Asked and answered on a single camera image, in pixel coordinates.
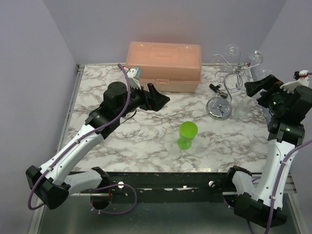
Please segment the clear stemmed wine glass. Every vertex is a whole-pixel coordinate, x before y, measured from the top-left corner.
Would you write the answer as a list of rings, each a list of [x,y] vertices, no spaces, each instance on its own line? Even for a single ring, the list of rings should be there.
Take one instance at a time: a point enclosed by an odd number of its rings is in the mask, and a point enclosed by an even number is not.
[[[264,60],[263,53],[258,50],[250,51],[248,54],[248,58],[250,60],[250,63],[246,63],[243,67],[244,75],[247,77],[248,80],[252,79],[252,73],[251,70],[260,64],[262,64]]]

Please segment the tall clear wine glass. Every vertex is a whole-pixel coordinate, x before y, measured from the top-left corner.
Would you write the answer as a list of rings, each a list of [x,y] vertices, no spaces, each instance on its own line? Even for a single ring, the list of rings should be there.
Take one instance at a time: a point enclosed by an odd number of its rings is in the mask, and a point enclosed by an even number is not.
[[[229,44],[224,49],[224,54],[221,59],[224,65],[220,67],[221,72],[232,72],[240,62],[241,50],[235,44]]]

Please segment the green plastic goblet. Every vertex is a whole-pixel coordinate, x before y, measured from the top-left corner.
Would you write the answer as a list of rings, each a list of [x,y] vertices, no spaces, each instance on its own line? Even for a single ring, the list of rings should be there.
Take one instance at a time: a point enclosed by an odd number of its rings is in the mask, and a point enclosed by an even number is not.
[[[194,122],[186,121],[179,128],[179,139],[177,145],[182,150],[190,149],[192,141],[198,133],[198,127]]]

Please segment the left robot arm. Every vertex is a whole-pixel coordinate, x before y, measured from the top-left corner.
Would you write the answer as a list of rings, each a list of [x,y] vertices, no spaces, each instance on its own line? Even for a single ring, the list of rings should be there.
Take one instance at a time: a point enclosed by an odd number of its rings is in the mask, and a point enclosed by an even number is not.
[[[72,194],[86,190],[104,192],[109,176],[99,167],[76,175],[70,172],[91,149],[120,126],[121,117],[137,108],[157,112],[169,101],[170,98],[159,93],[151,83],[147,91],[141,88],[128,90],[119,81],[109,84],[103,102],[89,114],[74,138],[49,161],[26,170],[31,194],[53,210]]]

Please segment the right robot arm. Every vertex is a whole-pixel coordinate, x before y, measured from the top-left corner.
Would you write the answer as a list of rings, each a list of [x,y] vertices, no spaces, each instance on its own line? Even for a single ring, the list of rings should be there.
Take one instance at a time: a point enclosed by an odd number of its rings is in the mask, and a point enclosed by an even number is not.
[[[246,94],[260,97],[257,103],[272,116],[268,124],[268,155],[257,185],[248,170],[233,166],[224,179],[225,187],[237,192],[234,214],[248,223],[266,230],[282,225],[287,216],[282,213],[283,192],[288,173],[297,151],[306,146],[302,120],[312,107],[311,73],[297,71],[294,81],[283,83],[274,75],[254,82],[246,82]]]

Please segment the black corkscrew tool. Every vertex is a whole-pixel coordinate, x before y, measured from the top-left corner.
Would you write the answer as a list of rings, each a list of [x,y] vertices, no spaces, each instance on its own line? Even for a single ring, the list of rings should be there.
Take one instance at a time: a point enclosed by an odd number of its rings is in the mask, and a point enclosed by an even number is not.
[[[213,85],[212,83],[209,85],[209,88],[210,88],[211,90],[213,90],[217,95],[219,95],[220,97],[226,99],[226,98],[228,97],[228,94],[222,92],[222,91],[220,90],[220,87],[221,87],[220,85],[215,86],[215,85]]]

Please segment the pink plastic storage box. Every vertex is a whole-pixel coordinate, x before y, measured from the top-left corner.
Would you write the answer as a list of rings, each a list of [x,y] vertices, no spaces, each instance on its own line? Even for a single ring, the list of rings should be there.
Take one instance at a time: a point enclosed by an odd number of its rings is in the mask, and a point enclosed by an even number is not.
[[[139,83],[160,92],[194,93],[201,83],[201,47],[196,44],[132,41],[126,67],[140,67]]]

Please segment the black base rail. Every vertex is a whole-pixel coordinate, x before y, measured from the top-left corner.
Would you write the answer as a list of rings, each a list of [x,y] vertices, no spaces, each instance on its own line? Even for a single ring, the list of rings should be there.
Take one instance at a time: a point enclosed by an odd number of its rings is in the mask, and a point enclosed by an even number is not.
[[[222,202],[223,194],[234,195],[236,188],[230,180],[232,173],[148,173],[148,172],[107,172],[97,193],[109,191],[114,203],[128,203],[134,199],[130,185],[135,189],[137,202],[143,203],[184,203],[184,202]]]

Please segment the aluminium table frame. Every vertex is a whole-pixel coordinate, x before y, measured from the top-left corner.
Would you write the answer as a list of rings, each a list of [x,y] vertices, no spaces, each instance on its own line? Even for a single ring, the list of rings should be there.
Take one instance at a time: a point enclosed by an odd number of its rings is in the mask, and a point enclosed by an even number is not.
[[[67,109],[67,114],[65,115],[65,121],[64,121],[64,125],[62,128],[62,132],[60,135],[60,139],[58,142],[58,146],[56,149],[56,153],[58,153],[64,146],[65,144],[65,140],[67,137],[67,133],[68,133],[68,129],[69,129],[69,125],[70,125],[70,120],[73,114],[73,110],[74,110],[74,105],[78,96],[78,91],[79,91],[79,87],[80,87],[80,83],[82,80],[82,76],[83,76],[83,72],[84,72],[84,68],[85,65],[84,64],[79,64],[78,65],[78,72],[76,75],[76,79],[75,79],[75,83],[74,83],[74,88],[71,94],[71,98],[70,98],[70,102],[69,102],[69,106]],[[28,234],[37,234],[38,230],[39,230],[39,225],[40,225],[40,220],[41,220],[41,216],[43,214],[44,211],[44,206],[42,204],[42,201],[35,195],[35,193],[30,192],[30,195],[28,197],[28,201],[30,201],[30,204],[32,204],[32,201],[35,202],[35,206],[39,206],[38,209],[33,210],[33,215],[31,218],[31,222],[30,222],[30,226],[28,229]]]

